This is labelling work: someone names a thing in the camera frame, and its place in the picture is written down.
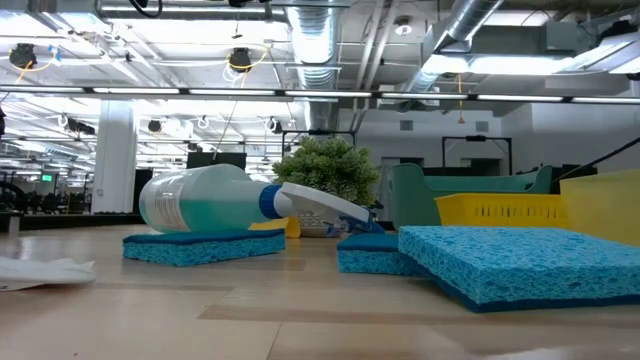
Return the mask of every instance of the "yellow basket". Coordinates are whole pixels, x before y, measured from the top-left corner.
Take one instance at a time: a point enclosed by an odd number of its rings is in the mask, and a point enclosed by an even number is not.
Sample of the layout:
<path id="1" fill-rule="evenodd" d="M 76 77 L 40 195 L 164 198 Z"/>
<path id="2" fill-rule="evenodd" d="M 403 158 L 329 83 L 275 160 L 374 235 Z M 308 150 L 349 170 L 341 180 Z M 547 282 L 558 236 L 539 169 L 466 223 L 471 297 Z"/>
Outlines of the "yellow basket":
<path id="1" fill-rule="evenodd" d="M 568 228 L 560 195 L 463 193 L 436 203 L 442 225 Z"/>
<path id="2" fill-rule="evenodd" d="M 640 246 L 640 170 L 560 181 L 572 230 Z"/>

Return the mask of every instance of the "plant pot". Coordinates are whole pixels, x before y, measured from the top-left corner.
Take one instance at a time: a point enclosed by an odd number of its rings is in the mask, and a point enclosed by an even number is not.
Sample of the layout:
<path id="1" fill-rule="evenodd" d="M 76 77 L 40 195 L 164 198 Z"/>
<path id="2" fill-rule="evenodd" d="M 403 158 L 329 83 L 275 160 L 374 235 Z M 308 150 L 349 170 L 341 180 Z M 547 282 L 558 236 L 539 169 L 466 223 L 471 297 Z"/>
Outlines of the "plant pot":
<path id="1" fill-rule="evenodd" d="M 333 238 L 342 234 L 341 230 L 325 224 L 322 218 L 313 211 L 298 215 L 298 220 L 300 221 L 300 236 L 302 237 Z"/>

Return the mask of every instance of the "white column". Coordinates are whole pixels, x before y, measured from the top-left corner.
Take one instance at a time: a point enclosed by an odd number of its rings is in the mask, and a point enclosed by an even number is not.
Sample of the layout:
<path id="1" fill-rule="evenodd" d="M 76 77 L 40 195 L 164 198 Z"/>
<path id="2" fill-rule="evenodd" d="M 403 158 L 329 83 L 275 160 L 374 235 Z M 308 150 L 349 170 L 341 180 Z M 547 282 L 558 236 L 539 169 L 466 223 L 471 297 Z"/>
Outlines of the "white column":
<path id="1" fill-rule="evenodd" d="M 139 123 L 132 101 L 102 100 L 91 213 L 132 211 Z"/>

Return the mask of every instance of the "ceiling vent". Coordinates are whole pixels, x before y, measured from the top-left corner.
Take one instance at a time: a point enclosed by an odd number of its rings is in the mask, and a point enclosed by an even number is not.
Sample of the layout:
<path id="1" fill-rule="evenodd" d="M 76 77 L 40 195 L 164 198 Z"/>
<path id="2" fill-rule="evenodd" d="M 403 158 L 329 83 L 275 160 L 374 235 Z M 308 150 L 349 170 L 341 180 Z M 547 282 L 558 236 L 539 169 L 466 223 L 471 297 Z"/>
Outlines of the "ceiling vent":
<path id="1" fill-rule="evenodd" d="M 476 132 L 489 132 L 489 122 L 476 121 Z"/>
<path id="2" fill-rule="evenodd" d="M 400 120 L 400 131 L 413 131 L 413 120 Z"/>

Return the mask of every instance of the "blue sponge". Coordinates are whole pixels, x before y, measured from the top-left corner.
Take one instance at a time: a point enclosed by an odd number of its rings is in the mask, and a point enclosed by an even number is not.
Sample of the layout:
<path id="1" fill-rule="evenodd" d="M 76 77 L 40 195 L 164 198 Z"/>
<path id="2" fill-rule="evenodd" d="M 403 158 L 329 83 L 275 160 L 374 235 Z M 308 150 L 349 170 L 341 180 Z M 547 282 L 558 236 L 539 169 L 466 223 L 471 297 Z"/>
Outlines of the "blue sponge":
<path id="1" fill-rule="evenodd" d="M 400 229 L 399 250 L 476 312 L 640 303 L 640 248 L 562 229 Z"/>
<path id="2" fill-rule="evenodd" d="M 271 254 L 285 249 L 284 230 L 132 235 L 123 256 L 160 264 L 192 266 Z"/>
<path id="3" fill-rule="evenodd" d="M 338 268 L 347 273 L 417 276 L 424 269 L 398 252 L 398 235 L 354 234 L 338 244 Z"/>

